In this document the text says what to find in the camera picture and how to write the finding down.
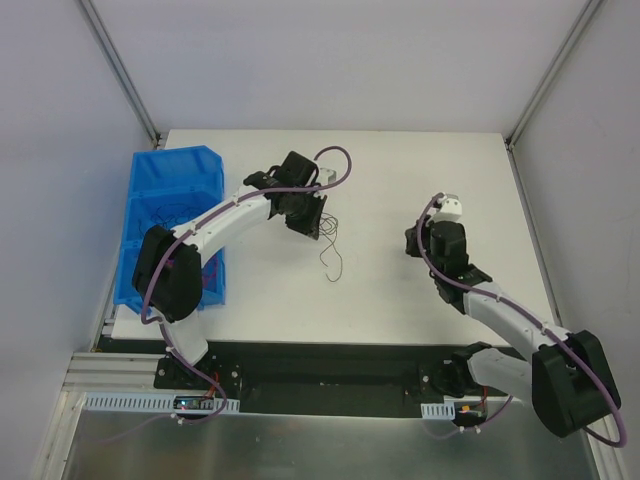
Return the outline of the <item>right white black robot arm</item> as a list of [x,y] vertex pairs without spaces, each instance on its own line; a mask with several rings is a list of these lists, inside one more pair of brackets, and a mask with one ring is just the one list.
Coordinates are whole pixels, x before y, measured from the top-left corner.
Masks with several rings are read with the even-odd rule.
[[405,252],[426,261],[441,299],[490,328],[517,352],[476,342],[455,351],[432,376],[443,395],[461,398],[493,387],[529,403],[541,423],[564,438],[607,416],[621,420],[621,398],[599,339],[546,326],[473,265],[466,232],[453,221],[416,223]]

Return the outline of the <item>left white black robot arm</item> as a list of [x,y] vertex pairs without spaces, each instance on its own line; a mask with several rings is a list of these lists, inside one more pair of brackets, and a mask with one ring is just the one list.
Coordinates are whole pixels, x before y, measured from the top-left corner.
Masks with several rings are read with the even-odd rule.
[[277,215],[288,229],[316,240],[327,198],[315,189],[336,179],[335,171],[292,151],[282,164],[246,177],[232,199],[184,224],[146,232],[132,286],[145,322],[159,323],[169,351],[183,358],[176,375],[188,388],[202,388],[211,377],[198,314],[205,265],[240,234]]

